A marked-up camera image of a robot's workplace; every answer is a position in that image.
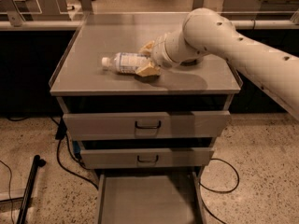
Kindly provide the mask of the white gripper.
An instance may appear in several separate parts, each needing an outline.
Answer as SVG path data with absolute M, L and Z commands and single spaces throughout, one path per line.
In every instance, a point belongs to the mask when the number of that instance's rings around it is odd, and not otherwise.
M 154 63 L 139 67 L 135 73 L 140 77 L 159 76 L 159 66 L 172 68 L 182 63 L 192 63 L 203 58 L 203 52 L 191 47 L 181 31 L 159 36 L 155 41 L 145 44 L 140 54 L 150 56 Z

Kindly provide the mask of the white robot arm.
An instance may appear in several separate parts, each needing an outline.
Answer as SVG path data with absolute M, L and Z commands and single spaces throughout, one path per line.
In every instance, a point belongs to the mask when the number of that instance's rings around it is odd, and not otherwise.
M 299 58 L 243 36 L 213 10 L 197 8 L 180 29 L 148 42 L 139 52 L 168 67 L 208 54 L 221 57 L 299 119 Z

